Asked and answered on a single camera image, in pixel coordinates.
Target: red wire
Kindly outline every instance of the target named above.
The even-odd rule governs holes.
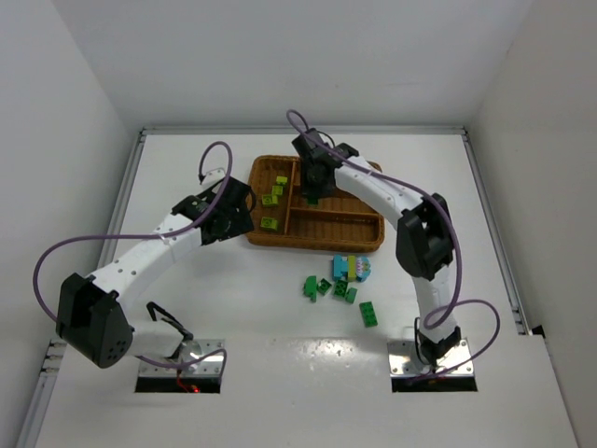
[[[183,382],[180,379],[180,373],[181,373],[181,371],[176,371],[176,384],[180,388],[182,388],[185,392],[187,392],[188,394],[191,393],[191,392],[193,392],[194,394],[199,394],[199,388],[196,387],[195,385],[191,385],[190,386],[191,390],[188,390],[189,386],[186,386],[185,384],[183,384]]]
[[[176,384],[183,389],[185,392],[189,393],[190,391],[187,389],[187,387],[183,384],[182,381],[180,381],[180,371],[176,371]]]

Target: green lego brick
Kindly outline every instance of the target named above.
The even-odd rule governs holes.
[[[278,205],[278,197],[273,194],[264,194],[261,196],[261,203],[264,207],[275,207]]]
[[[261,229],[264,231],[278,231],[278,220],[273,217],[263,217],[261,219]]]
[[[346,296],[344,296],[344,299],[346,301],[348,301],[350,304],[354,303],[354,298],[356,297],[356,288],[355,287],[350,287],[348,289],[348,291],[346,292]]]
[[[345,280],[339,280],[336,282],[336,285],[334,286],[334,295],[336,297],[344,298],[344,296],[346,295],[346,289],[348,289],[348,282],[346,282]]]
[[[317,277],[315,275],[307,277],[302,290],[305,296],[310,298],[311,301],[317,301]]]
[[[319,283],[317,284],[317,290],[320,294],[326,295],[329,289],[332,287],[332,284],[329,283],[325,278],[322,278]]]
[[[363,316],[365,327],[377,327],[377,317],[375,316],[373,303],[364,301],[363,303],[360,303],[358,307],[361,309],[361,316]]]

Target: yellow-green lego brick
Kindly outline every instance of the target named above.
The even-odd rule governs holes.
[[[278,205],[278,197],[273,194],[264,194],[261,196],[261,203],[264,207],[275,207]]]
[[[346,274],[346,280],[349,282],[356,280],[356,257],[354,255],[348,256],[348,273]]]
[[[260,227],[264,231],[278,231],[278,220],[273,217],[263,217]]]

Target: yellow lego brick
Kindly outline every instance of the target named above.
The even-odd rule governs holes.
[[[346,279],[349,282],[356,280],[356,257],[354,255],[348,256],[348,273]]]

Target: blue lego brick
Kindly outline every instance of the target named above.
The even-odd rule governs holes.
[[[342,258],[341,255],[335,255],[332,260],[332,278],[335,282],[348,272],[348,261]]]

